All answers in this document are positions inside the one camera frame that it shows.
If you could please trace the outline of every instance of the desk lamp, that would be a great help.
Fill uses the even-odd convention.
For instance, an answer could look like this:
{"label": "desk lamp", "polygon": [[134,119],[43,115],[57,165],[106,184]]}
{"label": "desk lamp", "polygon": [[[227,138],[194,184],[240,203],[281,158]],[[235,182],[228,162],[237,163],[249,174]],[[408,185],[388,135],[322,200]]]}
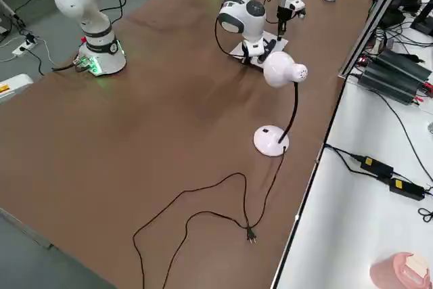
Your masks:
{"label": "desk lamp", "polygon": [[277,157],[289,148],[287,136],[294,122],[298,109],[298,83],[304,81],[308,70],[303,64],[297,64],[286,52],[276,51],[271,53],[263,64],[263,74],[266,82],[280,88],[293,82],[295,88],[295,104],[289,125],[285,130],[274,125],[265,125],[257,129],[254,134],[254,145],[257,150],[269,157]]}

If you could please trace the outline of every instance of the power adapter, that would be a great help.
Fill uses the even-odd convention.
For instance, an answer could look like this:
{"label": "power adapter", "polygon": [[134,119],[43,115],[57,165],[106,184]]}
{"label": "power adapter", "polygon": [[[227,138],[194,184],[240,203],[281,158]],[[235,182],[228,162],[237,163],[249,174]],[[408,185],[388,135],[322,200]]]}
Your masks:
{"label": "power adapter", "polygon": [[421,201],[425,198],[425,189],[413,183],[403,181],[402,179],[390,180],[390,191],[395,194],[400,194],[406,198]]}
{"label": "power adapter", "polygon": [[394,168],[376,160],[372,157],[365,156],[361,162],[361,168],[378,177],[390,179],[394,175]]}

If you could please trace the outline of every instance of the pink container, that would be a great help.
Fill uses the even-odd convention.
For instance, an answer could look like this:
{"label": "pink container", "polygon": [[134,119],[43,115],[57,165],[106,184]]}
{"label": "pink container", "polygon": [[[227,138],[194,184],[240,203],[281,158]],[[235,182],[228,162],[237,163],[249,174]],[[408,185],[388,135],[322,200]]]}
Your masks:
{"label": "pink container", "polygon": [[379,289],[432,289],[427,263],[407,252],[372,265],[370,277]]}

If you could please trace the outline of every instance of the black device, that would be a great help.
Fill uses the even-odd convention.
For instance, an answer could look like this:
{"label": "black device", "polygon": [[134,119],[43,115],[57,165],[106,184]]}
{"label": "black device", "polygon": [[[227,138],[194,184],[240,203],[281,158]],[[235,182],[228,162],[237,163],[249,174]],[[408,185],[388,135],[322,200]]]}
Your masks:
{"label": "black device", "polygon": [[403,104],[412,103],[419,87],[415,79],[374,62],[366,67],[358,83]]}
{"label": "black device", "polygon": [[389,28],[401,24],[405,20],[403,12],[409,12],[413,16],[421,8],[421,0],[392,0],[391,4],[385,11],[379,26],[382,28]]}
{"label": "black device", "polygon": [[397,178],[390,180],[390,191],[417,201],[423,200],[426,192],[421,186]]}
{"label": "black device", "polygon": [[432,9],[433,0],[430,0],[422,9],[421,13],[415,17],[411,24],[411,28],[433,37],[433,17],[429,16]]}
{"label": "black device", "polygon": [[382,53],[377,57],[376,63],[385,68],[404,74],[420,84],[425,83],[432,73],[430,70],[416,64],[409,58],[405,58],[389,49],[384,49],[382,51]]}
{"label": "black device", "polygon": [[368,156],[364,157],[363,161],[361,162],[361,168],[364,171],[377,175],[378,177],[387,179],[390,179],[394,174],[393,167]]}

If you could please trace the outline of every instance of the power strip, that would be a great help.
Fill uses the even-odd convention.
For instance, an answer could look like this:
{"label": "power strip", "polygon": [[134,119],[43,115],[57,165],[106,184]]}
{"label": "power strip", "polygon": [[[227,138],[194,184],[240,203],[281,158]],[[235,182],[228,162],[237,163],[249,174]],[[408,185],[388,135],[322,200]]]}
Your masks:
{"label": "power strip", "polygon": [[12,51],[12,54],[16,57],[21,57],[24,53],[26,53],[26,50],[31,50],[36,46],[37,43],[31,43],[31,42],[23,42],[19,47],[17,47],[15,50]]}

